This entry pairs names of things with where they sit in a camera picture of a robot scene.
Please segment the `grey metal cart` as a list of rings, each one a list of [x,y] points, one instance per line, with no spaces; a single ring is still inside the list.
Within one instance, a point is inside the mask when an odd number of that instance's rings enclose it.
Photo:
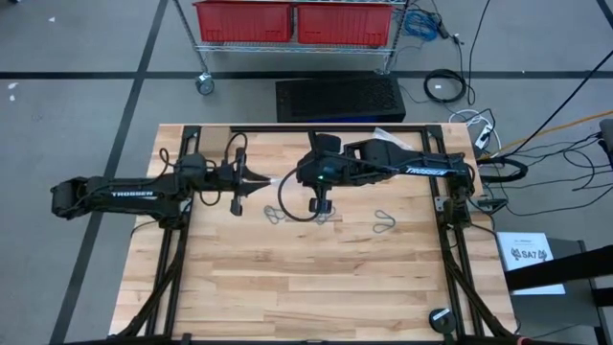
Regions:
[[[543,234],[511,233],[499,237],[505,273],[590,251],[583,241],[549,239]],[[510,290],[514,314],[523,324],[587,326],[599,345],[613,345],[602,309],[613,307],[613,287],[598,288],[596,278],[562,284]]]

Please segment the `black aluminium table frame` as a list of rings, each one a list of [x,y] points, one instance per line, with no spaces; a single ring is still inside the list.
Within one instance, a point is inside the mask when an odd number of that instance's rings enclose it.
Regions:
[[[308,152],[306,125],[201,125],[231,129],[222,154],[245,146],[248,167],[286,177],[245,198],[230,212],[227,195],[197,198],[182,232],[162,231],[138,218],[130,239],[109,333],[121,334],[150,296],[166,266],[177,275],[142,328],[144,335],[195,342],[333,345],[347,342],[443,341],[429,325],[434,309],[449,308],[455,334],[511,335],[515,317],[488,218],[475,214],[465,229],[443,222],[446,181],[395,176],[329,193],[336,214],[309,219],[312,191],[292,169]],[[285,213],[273,225],[263,208]],[[373,231],[375,210],[397,221]]]

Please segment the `round dark disc with label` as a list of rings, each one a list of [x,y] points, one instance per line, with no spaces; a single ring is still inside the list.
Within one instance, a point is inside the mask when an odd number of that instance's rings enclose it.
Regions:
[[[452,334],[456,329],[456,318],[449,308],[430,311],[428,322],[430,327],[439,334]]]

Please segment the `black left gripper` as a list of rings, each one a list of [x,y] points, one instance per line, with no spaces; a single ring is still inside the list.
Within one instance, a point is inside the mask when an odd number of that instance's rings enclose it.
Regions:
[[[236,160],[223,159],[218,166],[206,159],[201,153],[192,153],[179,159],[173,166],[173,173],[179,186],[189,192],[232,192],[239,196],[249,196],[268,187],[270,178],[250,170],[243,172],[245,149],[236,150]]]

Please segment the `black beam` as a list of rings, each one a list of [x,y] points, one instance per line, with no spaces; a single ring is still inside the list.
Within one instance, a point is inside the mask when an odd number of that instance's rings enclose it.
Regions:
[[[509,290],[613,275],[613,244],[505,273]]]

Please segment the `red plastic bin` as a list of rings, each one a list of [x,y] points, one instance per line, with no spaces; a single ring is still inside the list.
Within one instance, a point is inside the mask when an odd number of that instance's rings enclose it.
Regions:
[[[193,3],[203,42],[288,42],[293,8],[288,3]]]
[[[297,6],[298,42],[385,46],[393,7],[366,4],[303,4]]]

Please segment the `white power strip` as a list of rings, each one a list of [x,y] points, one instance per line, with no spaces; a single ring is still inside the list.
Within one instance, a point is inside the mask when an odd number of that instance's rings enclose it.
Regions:
[[[489,137],[492,132],[493,132],[493,125],[491,124],[484,125],[480,134],[478,135],[477,139],[474,142],[475,147],[482,150],[488,144]]]

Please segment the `small cardboard box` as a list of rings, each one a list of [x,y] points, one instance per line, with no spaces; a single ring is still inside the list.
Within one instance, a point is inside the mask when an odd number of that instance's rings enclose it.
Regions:
[[[227,126],[203,126],[200,129],[198,151],[206,154],[222,154],[231,136]]]

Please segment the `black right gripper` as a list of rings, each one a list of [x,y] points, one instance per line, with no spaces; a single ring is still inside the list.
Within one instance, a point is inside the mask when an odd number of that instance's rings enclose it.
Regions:
[[[297,176],[299,185],[311,188],[317,197],[324,197],[332,187],[356,185],[350,174],[352,161],[340,152],[341,139],[338,136],[310,132],[308,140],[307,164],[301,165],[297,171],[298,175],[306,172],[306,180]]]

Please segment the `black perforated metal case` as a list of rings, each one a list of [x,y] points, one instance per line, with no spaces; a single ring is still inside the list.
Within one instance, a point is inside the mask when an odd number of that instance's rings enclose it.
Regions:
[[[406,116],[390,77],[283,80],[275,88],[279,123],[401,123]]]

